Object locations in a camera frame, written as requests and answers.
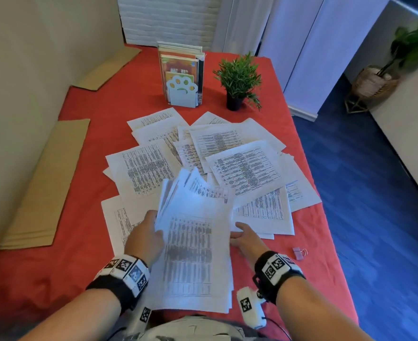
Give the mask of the black left wristband with markers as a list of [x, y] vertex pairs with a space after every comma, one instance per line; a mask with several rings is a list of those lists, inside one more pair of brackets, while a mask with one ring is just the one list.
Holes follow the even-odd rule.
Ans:
[[119, 300], [123, 314], [126, 310], [135, 309], [149, 278], [150, 269], [142, 259], [121, 254], [97, 273], [86, 290], [109, 290]]

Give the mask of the person's left forearm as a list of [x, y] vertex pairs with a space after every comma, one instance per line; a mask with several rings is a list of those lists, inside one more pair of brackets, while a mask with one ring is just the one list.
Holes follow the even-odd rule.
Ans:
[[99, 341], [121, 313], [118, 298], [107, 289], [84, 291], [19, 341]]

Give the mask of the stack of printed papers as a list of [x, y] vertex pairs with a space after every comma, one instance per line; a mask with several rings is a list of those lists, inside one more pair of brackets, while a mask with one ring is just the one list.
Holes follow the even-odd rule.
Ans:
[[177, 178], [164, 182], [155, 226], [163, 231], [165, 249], [151, 269], [148, 307], [229, 312], [233, 209], [229, 193], [207, 184], [196, 168], [181, 168]]

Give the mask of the large brown cardboard sheet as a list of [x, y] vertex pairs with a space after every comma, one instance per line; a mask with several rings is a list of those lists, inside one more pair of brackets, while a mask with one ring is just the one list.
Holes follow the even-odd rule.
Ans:
[[56, 123], [0, 250], [53, 244], [89, 124], [90, 119]]

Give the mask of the person's left hand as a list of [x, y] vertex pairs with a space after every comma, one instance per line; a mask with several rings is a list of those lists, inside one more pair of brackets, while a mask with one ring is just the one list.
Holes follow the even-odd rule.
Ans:
[[149, 231], [143, 219], [128, 236], [124, 254], [141, 259], [148, 268], [151, 268], [164, 247], [163, 231], [161, 229]]

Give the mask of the person's right hand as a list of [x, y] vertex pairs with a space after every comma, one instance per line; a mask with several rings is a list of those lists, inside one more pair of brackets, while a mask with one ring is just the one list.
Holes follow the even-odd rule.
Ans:
[[242, 222], [236, 222], [235, 226], [240, 231], [231, 232], [245, 232], [247, 234], [246, 244], [243, 247], [237, 247], [243, 256], [246, 258], [251, 269], [254, 270], [255, 264], [259, 257], [264, 253], [270, 251], [269, 247], [264, 244], [262, 239], [251, 229], [248, 224]]

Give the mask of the red tablecloth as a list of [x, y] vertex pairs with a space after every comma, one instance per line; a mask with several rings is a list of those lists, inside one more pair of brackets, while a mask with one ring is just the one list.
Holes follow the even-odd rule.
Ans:
[[[229, 111], [225, 90], [214, 78], [221, 59], [229, 53], [206, 54], [203, 104], [178, 108], [192, 124], [210, 111], [231, 122], [255, 119], [285, 143], [285, 152], [316, 188], [293, 117], [269, 58], [256, 58], [262, 75], [262, 109], [249, 105]], [[59, 120], [90, 119], [80, 159], [72, 179], [52, 246], [0, 251], [0, 320], [39, 320], [84, 290], [96, 272], [113, 257], [101, 201], [118, 195], [114, 182], [102, 171], [106, 155], [132, 148], [137, 142], [127, 121], [168, 108], [162, 92], [157, 49], [142, 52], [99, 91], [71, 88]]]

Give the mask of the person's right forearm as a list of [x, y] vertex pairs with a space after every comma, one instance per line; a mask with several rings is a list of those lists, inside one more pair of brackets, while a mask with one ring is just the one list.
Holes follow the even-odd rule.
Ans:
[[276, 307], [292, 341], [374, 341], [302, 277], [280, 286]]

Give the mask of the white brick pattern panel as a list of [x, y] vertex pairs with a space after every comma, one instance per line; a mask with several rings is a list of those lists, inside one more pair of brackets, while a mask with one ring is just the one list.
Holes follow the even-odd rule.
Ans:
[[210, 51], [222, 0], [117, 0], [126, 43], [158, 41]]

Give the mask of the white folding screen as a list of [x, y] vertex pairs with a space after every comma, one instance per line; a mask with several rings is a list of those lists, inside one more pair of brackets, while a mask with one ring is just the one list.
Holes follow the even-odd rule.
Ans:
[[314, 122], [389, 0], [274, 0], [259, 49], [291, 114]]

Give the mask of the white paw bookend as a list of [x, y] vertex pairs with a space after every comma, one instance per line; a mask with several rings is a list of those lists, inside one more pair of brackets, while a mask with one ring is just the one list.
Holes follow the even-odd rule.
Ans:
[[196, 108], [199, 106], [199, 87], [186, 76], [174, 76], [166, 82], [169, 103], [172, 106]]

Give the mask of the black wristband with markers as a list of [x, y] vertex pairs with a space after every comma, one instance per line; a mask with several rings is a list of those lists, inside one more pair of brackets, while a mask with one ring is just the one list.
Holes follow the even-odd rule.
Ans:
[[280, 287], [294, 276], [306, 279], [300, 267], [287, 255], [266, 251], [254, 265], [252, 280], [263, 298], [276, 304]]
[[150, 269], [142, 259], [121, 254], [97, 273], [86, 290], [109, 290], [119, 300], [123, 314], [126, 310], [135, 309], [149, 278]]

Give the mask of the person's grey shirt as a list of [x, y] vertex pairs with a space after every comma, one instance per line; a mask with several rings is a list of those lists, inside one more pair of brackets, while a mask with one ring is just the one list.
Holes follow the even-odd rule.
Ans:
[[119, 331], [104, 341], [285, 341], [267, 337], [243, 322], [202, 315], [150, 324], [143, 332]]

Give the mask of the small brown cardboard sheet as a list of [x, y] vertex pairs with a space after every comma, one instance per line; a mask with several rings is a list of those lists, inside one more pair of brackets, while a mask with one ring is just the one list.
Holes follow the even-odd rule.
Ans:
[[88, 91], [98, 91], [108, 80], [118, 73], [121, 68], [126, 66], [128, 62], [141, 52], [142, 50], [136, 47], [124, 46], [112, 57], [91, 70], [75, 84], [72, 84], [72, 86]]

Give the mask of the large green houseplant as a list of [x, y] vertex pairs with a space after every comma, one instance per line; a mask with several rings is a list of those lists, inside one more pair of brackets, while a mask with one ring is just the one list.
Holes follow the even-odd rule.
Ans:
[[391, 67], [398, 69], [415, 67], [418, 65], [418, 26], [414, 30], [400, 26], [394, 33], [394, 40], [390, 45], [390, 60], [376, 75], [383, 77]]

